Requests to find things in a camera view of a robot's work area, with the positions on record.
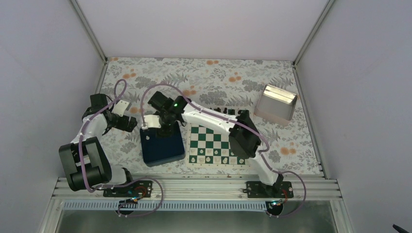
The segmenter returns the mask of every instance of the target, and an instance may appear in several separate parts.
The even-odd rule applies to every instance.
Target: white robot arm
[[[91,107],[83,115],[86,124],[89,117],[107,105],[106,95],[96,94],[90,96]],[[251,121],[248,111],[239,116],[219,113],[191,101],[186,102],[182,96],[175,100],[165,97],[156,92],[149,100],[157,112],[155,115],[145,115],[142,129],[157,128],[156,134],[160,137],[171,135],[173,125],[176,121],[189,122],[203,125],[222,135],[229,136],[229,143],[233,153],[242,159],[248,159],[249,163],[259,175],[260,181],[268,186],[278,183],[278,177],[266,166],[265,161],[258,153],[261,140],[258,130]],[[86,164],[86,176],[90,186],[98,184],[120,184],[131,180],[130,173],[122,167],[111,167],[107,157],[99,143],[102,134],[115,127],[117,129],[131,132],[137,121],[134,117],[123,116],[123,112],[105,110],[94,117],[83,135],[83,155]],[[255,131],[253,134],[246,127]],[[66,174],[69,187],[73,191],[85,189],[84,179],[79,161],[79,136],[81,132],[71,141],[59,149],[60,159]]]
[[[188,104],[182,97],[176,98],[170,106],[164,106],[168,102],[170,103],[160,92],[153,95],[149,100],[149,105],[153,106],[159,115],[145,115],[143,129],[167,128],[167,125],[176,119],[199,124],[222,135],[227,135],[234,154],[249,160],[253,169],[258,173],[260,181],[266,185],[275,184],[277,176],[269,170],[258,152],[261,149],[261,140],[258,136],[236,124],[236,122],[241,123],[258,132],[248,111],[243,112],[240,116],[223,114],[207,109],[194,101]]]

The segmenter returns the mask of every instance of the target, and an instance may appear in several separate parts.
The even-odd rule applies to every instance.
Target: black cable
[[[106,95],[106,94],[105,94],[105,96],[106,96],[107,98],[109,98],[110,102],[113,101],[112,98],[110,98],[110,96],[108,96],[108,95]],[[110,112],[113,110],[114,107],[115,107],[115,105],[113,104],[113,105],[112,105],[112,108],[110,109]]]

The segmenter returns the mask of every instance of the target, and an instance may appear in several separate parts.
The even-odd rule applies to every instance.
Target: gray leaf print
[[[269,142],[274,142],[275,140],[278,141],[280,139],[279,134],[277,131],[275,132],[274,129],[268,130],[268,129],[263,129],[264,132],[260,132]]]
[[[125,65],[125,66],[131,66],[134,63],[132,61],[124,61],[124,60],[120,60],[118,61],[119,64]]]
[[[113,75],[117,77],[121,73],[121,67],[117,65],[111,65],[106,71],[106,75]]]
[[[136,143],[128,142],[121,146],[120,151],[125,152],[128,154],[133,148],[137,147]]]
[[[251,92],[251,91],[261,92],[264,88],[263,84],[258,84],[257,82],[251,81],[251,80],[243,80],[242,84],[245,85],[244,90],[247,92]]]
[[[229,106],[251,106],[253,104],[253,101],[250,97],[243,97],[243,96],[233,96],[229,99],[227,102],[227,105]]]
[[[297,157],[299,158],[301,162],[306,162],[306,166],[308,167],[308,170],[311,170],[318,166],[317,161],[313,159],[315,156],[313,155],[312,151],[309,149],[306,150],[305,152],[300,153]]]
[[[122,100],[127,100],[129,102],[140,102],[140,94],[137,94],[137,92],[134,94],[125,92],[122,96]]]
[[[169,65],[169,66],[178,66],[180,64],[180,62],[178,61],[170,61],[170,62],[165,62],[163,63],[165,65]]]
[[[225,67],[227,69],[235,69],[237,66],[232,64],[219,64],[220,67]]]
[[[136,78],[137,83],[135,84],[136,88],[147,88],[149,86],[155,85],[156,82],[154,80],[148,79],[146,77],[143,76],[139,76]]]
[[[210,78],[218,78],[220,81],[223,81],[226,77],[226,71],[219,68],[214,68],[213,72],[209,76]]]
[[[273,86],[279,87],[281,89],[286,89],[286,87],[292,85],[292,80],[288,78],[279,78],[273,77],[271,82],[269,83]]]
[[[266,69],[279,69],[281,67],[281,65],[279,64],[272,64],[269,66],[265,66]]]
[[[167,83],[167,84],[171,84],[174,86],[179,85],[180,83],[184,83],[188,80],[187,75],[184,75],[183,73],[180,75],[178,73],[175,74],[169,74],[167,75],[167,77],[165,77],[161,83]]]
[[[290,162],[289,164],[284,164],[282,168],[285,170],[292,170],[292,169],[298,170],[301,167],[303,167],[303,163]]]
[[[280,155],[279,155],[279,152],[277,152],[277,150],[273,150],[269,152],[268,158],[274,163],[280,162]]]
[[[214,104],[214,105],[226,105],[223,98],[227,98],[226,92],[224,91],[209,91],[208,94],[200,95],[200,102],[205,104]]]
[[[133,129],[132,132],[130,132],[126,138],[126,140],[132,141],[132,142],[138,142],[140,141],[140,133],[139,130],[136,128]]]

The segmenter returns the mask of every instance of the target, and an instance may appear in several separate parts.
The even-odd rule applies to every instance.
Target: white square
[[[206,156],[213,156],[213,149],[206,149],[205,155]]]
[[[237,157],[230,157],[229,158],[229,164],[237,164],[238,163],[238,158]]]
[[[198,155],[197,156],[197,163],[198,164],[204,164],[205,163],[205,156],[204,155]]]
[[[220,153],[222,156],[229,156],[229,149],[221,149]]]
[[[213,142],[213,134],[206,134],[206,141]]]
[[[229,141],[229,136],[222,134],[221,141],[222,141],[222,142],[228,142],[228,141]]]
[[[199,127],[199,133],[206,133],[205,127]]]
[[[213,157],[213,163],[214,164],[221,164],[220,156],[214,156]]]
[[[197,141],[197,140],[199,140],[199,135],[198,135],[197,133],[192,133],[192,134],[190,135],[190,140],[191,140],[191,141]]]
[[[220,148],[222,148],[221,142],[213,142],[213,148],[214,148],[214,149],[220,149]]]
[[[197,148],[206,148],[206,141],[198,141]]]
[[[190,148],[190,155],[197,155],[197,148]]]

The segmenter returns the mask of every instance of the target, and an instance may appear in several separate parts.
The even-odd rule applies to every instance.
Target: table
[[[268,83],[298,94],[292,63],[288,61],[112,57],[101,93],[113,98],[114,85],[121,78],[128,83],[122,99],[132,105],[125,114],[136,117],[139,124],[131,133],[111,129],[102,137],[101,145],[111,164],[138,174],[256,174],[252,169],[188,167],[185,160],[147,167],[142,159],[139,136],[140,98],[147,87],[160,82],[173,84],[206,107],[223,105],[254,109],[264,85]],[[145,103],[155,91],[161,91],[172,99],[177,96],[177,92],[169,87],[155,87],[148,92]],[[154,113],[147,104],[143,108],[145,114]],[[271,148],[266,156],[274,168],[304,175],[321,173],[300,99],[287,127],[257,116],[254,123],[269,140]],[[181,128],[181,132],[186,145],[187,129]]]

